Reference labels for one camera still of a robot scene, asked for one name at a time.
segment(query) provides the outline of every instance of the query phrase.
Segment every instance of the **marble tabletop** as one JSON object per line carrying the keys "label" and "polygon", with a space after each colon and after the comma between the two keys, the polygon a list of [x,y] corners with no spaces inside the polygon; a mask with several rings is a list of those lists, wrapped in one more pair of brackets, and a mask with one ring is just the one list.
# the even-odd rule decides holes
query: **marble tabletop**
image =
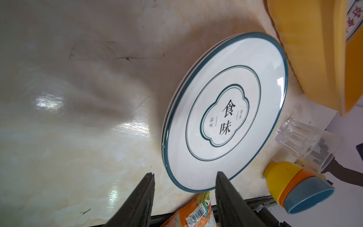
{"label": "marble tabletop", "polygon": [[[1,1],[0,18],[3,226],[104,224],[148,172],[152,215],[188,203],[161,157],[175,89],[218,41],[277,38],[263,0]],[[335,113],[310,102],[289,69],[275,130],[288,119],[325,129]],[[232,183],[245,199],[269,195],[263,170],[289,158],[273,133]]]}

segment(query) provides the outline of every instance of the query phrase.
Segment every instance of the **teal plate rim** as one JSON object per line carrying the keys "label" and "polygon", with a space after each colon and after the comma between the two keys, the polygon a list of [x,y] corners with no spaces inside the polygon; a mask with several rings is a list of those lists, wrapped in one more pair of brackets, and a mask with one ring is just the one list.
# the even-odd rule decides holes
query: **teal plate rim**
{"label": "teal plate rim", "polygon": [[184,187],[183,185],[181,185],[174,177],[170,166],[169,166],[169,160],[168,160],[168,138],[167,138],[167,134],[169,134],[168,132],[170,131],[170,127],[171,127],[171,122],[173,121],[173,117],[174,117],[174,113],[175,110],[177,109],[179,102],[181,100],[181,98],[183,97],[186,89],[188,88],[189,84],[193,81],[194,77],[198,74],[198,72],[204,67],[204,65],[213,57],[215,56],[217,53],[219,53],[221,50],[223,50],[224,48],[226,48],[227,46],[246,39],[246,38],[261,38],[264,40],[269,41],[270,43],[272,43],[280,52],[281,57],[283,59],[284,65],[285,65],[285,87],[284,87],[284,94],[283,94],[283,103],[280,107],[280,110],[276,116],[276,120],[270,130],[269,135],[266,137],[265,141],[263,142],[263,144],[261,145],[261,147],[259,148],[259,150],[256,152],[256,154],[252,157],[252,159],[240,170],[238,171],[235,175],[233,175],[229,180],[232,180],[234,177],[236,177],[242,170],[244,170],[249,164],[250,162],[256,157],[256,155],[260,152],[260,150],[262,149],[262,147],[265,145],[267,139],[270,137],[277,121],[278,118],[281,114],[281,110],[282,107],[284,106],[285,103],[285,97],[286,97],[286,91],[287,91],[287,84],[288,84],[288,77],[289,77],[289,71],[288,71],[288,66],[287,66],[287,59],[286,59],[286,55],[285,52],[282,48],[282,46],[280,45],[280,43],[273,38],[272,36],[262,33],[262,32],[249,32],[249,33],[243,33],[237,36],[234,36],[233,38],[226,40],[224,43],[222,43],[223,41],[221,41],[220,43],[222,43],[220,46],[216,47],[216,48],[212,48],[211,50],[209,50],[208,52],[206,52],[196,63],[194,63],[194,65],[192,66],[192,68],[189,70],[188,74],[184,77],[182,83],[180,83],[181,85],[178,87],[177,91],[175,92],[175,95],[172,99],[171,105],[169,106],[169,109],[167,111],[166,116],[170,116],[169,119],[168,117],[165,118],[165,122],[164,126],[163,126],[163,131],[162,131],[162,157],[163,157],[163,162],[164,162],[164,166],[166,169],[166,172],[168,173],[171,181],[180,189],[187,191],[187,192],[192,192],[192,193],[202,193],[202,192],[207,192],[207,191],[211,191],[213,190],[215,187],[209,188],[209,189],[203,189],[203,190],[194,190],[194,189],[189,189]]}

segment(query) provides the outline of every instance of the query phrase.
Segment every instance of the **transparent glass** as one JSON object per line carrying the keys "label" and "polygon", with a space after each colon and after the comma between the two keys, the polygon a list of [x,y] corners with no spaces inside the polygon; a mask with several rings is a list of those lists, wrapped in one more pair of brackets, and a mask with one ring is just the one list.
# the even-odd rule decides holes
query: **transparent glass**
{"label": "transparent glass", "polygon": [[275,140],[317,173],[329,164],[343,142],[340,136],[294,120],[279,128]]}

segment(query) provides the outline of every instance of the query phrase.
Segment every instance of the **stacked plate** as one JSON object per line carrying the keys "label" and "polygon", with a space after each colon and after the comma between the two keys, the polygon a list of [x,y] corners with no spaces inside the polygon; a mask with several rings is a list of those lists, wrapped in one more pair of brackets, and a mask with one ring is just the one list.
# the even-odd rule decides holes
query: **stacked plate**
{"label": "stacked plate", "polygon": [[245,33],[217,43],[179,84],[162,133],[164,166],[189,192],[215,187],[218,171],[234,178],[257,155],[280,115],[287,61],[278,41]]}

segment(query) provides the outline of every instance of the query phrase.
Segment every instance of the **yellow container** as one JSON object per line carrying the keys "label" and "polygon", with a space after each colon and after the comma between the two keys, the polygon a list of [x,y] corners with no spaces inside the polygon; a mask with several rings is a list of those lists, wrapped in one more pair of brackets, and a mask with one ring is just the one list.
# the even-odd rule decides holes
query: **yellow container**
{"label": "yellow container", "polygon": [[279,201],[289,182],[303,168],[291,162],[271,162],[264,171],[267,189],[272,197]]}
{"label": "yellow container", "polygon": [[347,42],[347,0],[267,0],[292,69],[307,97],[347,114],[363,93],[362,29]]}

